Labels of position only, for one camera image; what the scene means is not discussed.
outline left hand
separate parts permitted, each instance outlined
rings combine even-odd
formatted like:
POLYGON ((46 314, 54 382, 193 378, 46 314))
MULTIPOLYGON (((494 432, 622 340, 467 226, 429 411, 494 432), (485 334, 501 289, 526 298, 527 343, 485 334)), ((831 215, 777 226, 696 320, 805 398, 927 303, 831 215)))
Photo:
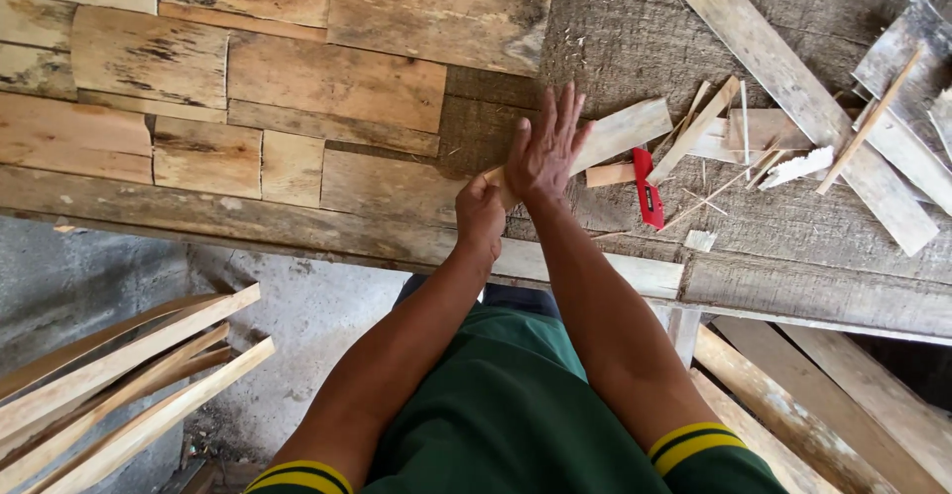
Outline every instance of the left hand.
POLYGON ((481 174, 456 196, 456 246, 487 251, 495 261, 503 251, 501 237, 506 229, 506 209, 502 192, 481 174))

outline hand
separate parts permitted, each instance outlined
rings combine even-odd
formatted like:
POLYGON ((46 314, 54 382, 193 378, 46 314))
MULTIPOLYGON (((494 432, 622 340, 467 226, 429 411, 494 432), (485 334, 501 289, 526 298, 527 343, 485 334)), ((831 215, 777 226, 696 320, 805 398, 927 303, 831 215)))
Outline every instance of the hand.
POLYGON ((558 105, 552 86, 545 87, 539 123, 520 119, 506 163, 506 181, 527 206, 539 200, 560 199, 568 183, 569 168, 579 155, 595 123, 576 130, 584 94, 575 94, 575 83, 562 89, 558 105))
POLYGON ((488 254, 492 261, 502 253, 500 238, 506 228, 506 210, 501 190, 490 185, 482 174, 472 179, 456 196, 456 228, 459 231, 457 247, 488 254))

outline shirt sleeve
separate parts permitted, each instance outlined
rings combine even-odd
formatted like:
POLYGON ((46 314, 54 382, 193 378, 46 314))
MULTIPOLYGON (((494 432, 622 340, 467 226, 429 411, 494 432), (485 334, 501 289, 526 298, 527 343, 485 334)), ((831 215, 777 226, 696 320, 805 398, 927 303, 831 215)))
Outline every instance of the shirt sleeve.
POLYGON ((770 466, 722 424, 675 429, 655 442, 649 459, 674 494, 786 492, 770 466))
POLYGON ((315 461, 278 464, 244 489, 244 494, 353 494, 351 484, 337 470, 315 461))

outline striped sleeve cuff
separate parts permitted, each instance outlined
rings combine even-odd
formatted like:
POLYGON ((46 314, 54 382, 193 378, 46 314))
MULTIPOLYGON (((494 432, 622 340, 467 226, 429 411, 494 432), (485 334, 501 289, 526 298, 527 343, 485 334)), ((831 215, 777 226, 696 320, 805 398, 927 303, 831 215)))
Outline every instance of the striped sleeve cuff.
POLYGON ((294 461, 268 468, 244 489, 244 494, 268 494, 289 486, 311 488, 321 494, 353 494, 344 476, 327 464, 315 461, 294 461))
POLYGON ((747 448, 734 431, 722 424, 692 424, 675 429, 656 441, 649 450, 649 459, 655 470, 664 477, 684 459, 719 445, 747 448))

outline person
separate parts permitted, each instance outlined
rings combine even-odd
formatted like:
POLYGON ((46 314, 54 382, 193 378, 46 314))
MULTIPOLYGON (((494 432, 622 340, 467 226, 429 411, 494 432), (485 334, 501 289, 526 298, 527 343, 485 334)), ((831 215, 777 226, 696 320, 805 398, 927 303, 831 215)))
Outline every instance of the person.
POLYGON ((245 492, 784 491, 572 217, 563 193, 593 125, 577 129, 584 102, 573 83, 558 100, 546 88, 506 163, 551 294, 486 284, 506 210, 477 176, 456 198, 446 261, 344 354, 245 492))

